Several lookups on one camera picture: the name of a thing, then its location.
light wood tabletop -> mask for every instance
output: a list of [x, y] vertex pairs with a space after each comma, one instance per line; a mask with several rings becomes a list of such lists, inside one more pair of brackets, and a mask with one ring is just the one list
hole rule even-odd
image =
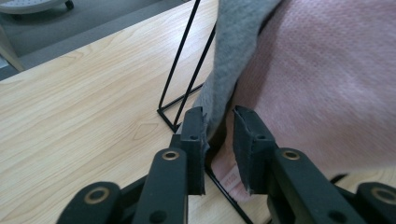
[[[0, 223], [54, 223], [85, 186], [123, 188], [148, 173], [171, 140], [156, 109], [192, 4], [0, 82]], [[216, 0], [201, 3], [166, 100], [185, 91], [216, 13]], [[198, 84], [212, 60], [213, 49]], [[243, 223], [205, 182], [206, 196], [189, 197], [189, 222]], [[241, 206], [254, 223], [269, 217], [264, 196]]]

textured pink cloth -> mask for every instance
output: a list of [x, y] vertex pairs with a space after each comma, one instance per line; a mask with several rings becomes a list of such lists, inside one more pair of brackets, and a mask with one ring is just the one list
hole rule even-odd
[[[284, 2], [259, 37], [234, 105], [254, 109], [280, 147], [301, 150], [325, 175], [395, 165], [396, 2]], [[244, 201], [232, 112], [226, 119], [212, 168]]]

gray cloth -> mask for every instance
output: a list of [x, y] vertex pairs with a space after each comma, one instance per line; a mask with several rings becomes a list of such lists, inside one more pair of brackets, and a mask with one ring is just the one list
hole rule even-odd
[[257, 44], [263, 19], [280, 0], [219, 0], [213, 70], [193, 106], [206, 114], [210, 139], [219, 127], [227, 102]]

black wire rack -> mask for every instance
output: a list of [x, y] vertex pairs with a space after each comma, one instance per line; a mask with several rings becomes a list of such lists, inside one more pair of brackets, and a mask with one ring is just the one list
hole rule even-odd
[[[198, 6], [199, 6], [200, 3], [201, 3], [201, 0], [195, 0], [194, 6], [193, 6], [191, 14], [190, 14], [189, 21], [187, 22], [186, 29], [184, 31], [184, 34], [183, 34], [182, 38], [181, 38], [180, 45], [178, 46], [177, 54], [176, 54], [175, 60], [173, 61], [172, 68], [171, 68], [171, 71], [169, 73], [168, 79], [166, 80], [165, 87], [163, 88], [163, 94], [161, 96], [161, 100], [160, 100], [160, 103], [159, 103], [158, 109], [157, 109], [158, 114], [160, 114], [161, 118], [163, 118], [165, 123], [169, 126], [169, 128], [174, 133], [177, 131], [178, 127], [180, 126], [180, 123], [178, 123], [178, 120], [180, 119], [181, 112], [182, 112], [182, 110], [183, 110], [183, 108], [184, 108], [184, 106], [185, 106], [185, 104], [187, 102], [187, 99], [189, 98], [189, 96], [191, 94], [193, 94], [193, 93], [197, 92], [198, 90], [200, 90], [202, 88], [202, 86], [204, 85], [204, 84], [200, 84], [197, 87], [193, 88], [195, 79], [198, 76], [198, 73], [199, 73], [199, 71], [200, 71], [200, 69], [202, 67], [202, 64], [203, 64], [204, 60], [205, 60], [206, 54], [209, 51], [210, 45], [212, 44], [213, 39], [214, 39], [215, 34], [216, 34], [216, 24], [215, 24], [213, 29], [212, 29], [212, 32], [210, 33], [209, 38], [206, 41], [204, 51], [203, 51], [203, 53], [202, 53], [202, 55], [201, 55], [201, 57], [200, 57], [200, 59], [198, 61], [198, 64], [197, 64], [197, 66], [196, 66], [196, 68], [194, 70], [194, 73], [192, 75], [192, 78], [191, 78], [191, 81], [189, 83], [189, 86], [186, 89], [186, 92], [183, 95], [177, 97], [175, 100], [171, 101], [169, 104], [163, 105], [163, 100], [164, 100], [164, 98], [166, 96], [166, 93], [168, 91], [169, 84], [171, 83], [172, 76], [173, 76], [173, 74], [175, 72], [178, 59], [180, 57], [181, 51], [183, 50], [184, 44], [186, 42], [187, 36], [189, 34], [189, 31], [190, 31], [190, 28], [191, 28], [191, 25], [192, 25], [192, 22], [194, 20], [195, 14], [196, 14], [196, 12], [198, 10]], [[172, 122], [168, 117], [166, 117], [164, 112], [165, 112], [165, 110], [171, 108], [173, 105], [176, 105], [180, 101], [181, 101], [181, 104], [180, 104], [180, 107], [178, 108], [177, 115], [176, 115], [174, 121]], [[218, 189], [221, 191], [221, 193], [224, 195], [224, 197], [228, 200], [228, 202], [233, 206], [233, 208], [239, 214], [239, 216], [242, 219], [244, 219], [244, 221], [246, 223], [248, 223], [248, 224], [253, 223], [250, 220], [250, 218], [248, 217], [248, 215], [244, 212], [244, 210], [238, 205], [238, 203], [222, 187], [220, 182], [216, 179], [215, 175], [213, 174], [213, 171], [211, 170], [211, 168], [206, 166], [205, 167], [205, 172], [210, 177], [210, 179], [214, 182], [214, 184], [218, 187]]]

floor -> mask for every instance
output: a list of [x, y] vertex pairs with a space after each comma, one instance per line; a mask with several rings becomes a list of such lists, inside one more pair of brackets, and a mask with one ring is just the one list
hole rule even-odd
[[[184, 3], [182, 0], [73, 2], [72, 10], [59, 5], [44, 12], [22, 15], [20, 20], [0, 13], [0, 24], [26, 69]], [[18, 74], [12, 66], [4, 63], [2, 66], [0, 80]]]

